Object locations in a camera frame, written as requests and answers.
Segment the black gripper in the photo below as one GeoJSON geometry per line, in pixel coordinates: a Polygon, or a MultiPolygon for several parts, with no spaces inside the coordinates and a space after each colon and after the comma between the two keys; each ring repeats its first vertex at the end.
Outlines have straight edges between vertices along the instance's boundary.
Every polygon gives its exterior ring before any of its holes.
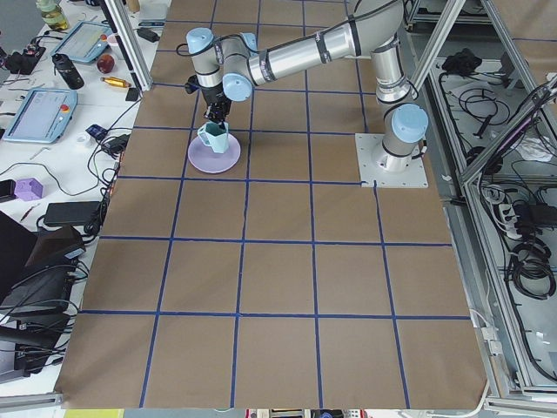
{"type": "Polygon", "coordinates": [[[222,130],[226,130],[226,118],[230,113],[231,100],[225,95],[221,84],[212,87],[201,87],[207,109],[204,118],[213,123],[219,123],[222,130]]]}

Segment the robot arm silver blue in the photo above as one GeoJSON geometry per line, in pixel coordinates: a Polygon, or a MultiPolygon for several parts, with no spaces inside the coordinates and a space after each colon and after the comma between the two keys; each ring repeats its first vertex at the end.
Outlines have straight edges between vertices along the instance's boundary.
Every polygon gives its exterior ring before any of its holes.
{"type": "Polygon", "coordinates": [[[213,152],[227,152],[232,103],[246,101],[255,87],[341,59],[369,57],[385,125],[373,155],[384,171],[403,172],[417,158],[415,149],[428,126],[425,111],[412,102],[417,87],[401,62],[403,15],[401,1],[352,1],[342,22],[266,49],[257,47],[252,33],[218,37],[206,27],[189,30],[185,44],[195,73],[185,89],[201,91],[206,103],[199,138],[213,152]]]}

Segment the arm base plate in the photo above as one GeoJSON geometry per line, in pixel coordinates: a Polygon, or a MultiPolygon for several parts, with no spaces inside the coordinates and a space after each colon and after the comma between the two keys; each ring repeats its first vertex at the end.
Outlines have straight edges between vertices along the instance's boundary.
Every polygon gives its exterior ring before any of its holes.
{"type": "Polygon", "coordinates": [[[383,147],[384,134],[356,133],[355,146],[360,185],[378,188],[427,188],[428,180],[419,147],[406,157],[394,157],[383,147]]]}

